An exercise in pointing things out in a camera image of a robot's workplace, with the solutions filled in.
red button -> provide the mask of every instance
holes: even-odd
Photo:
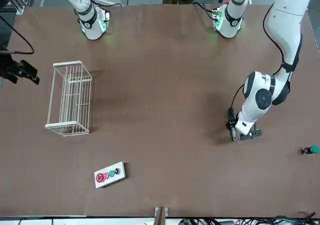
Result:
[[[98,183],[102,183],[104,181],[104,176],[102,175],[102,173],[98,173],[95,179]]]

green button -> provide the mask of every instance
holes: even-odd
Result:
[[[115,175],[115,171],[111,170],[111,171],[109,172],[109,176],[110,176],[110,177],[113,177],[114,175]]]
[[[317,154],[317,153],[319,152],[318,146],[312,145],[312,146],[311,146],[311,151],[312,151],[314,154]]]

wire basket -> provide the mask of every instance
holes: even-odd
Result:
[[[62,136],[74,136],[90,132],[92,80],[92,76],[81,61],[53,64],[46,129]],[[61,99],[55,99],[60,93]]]

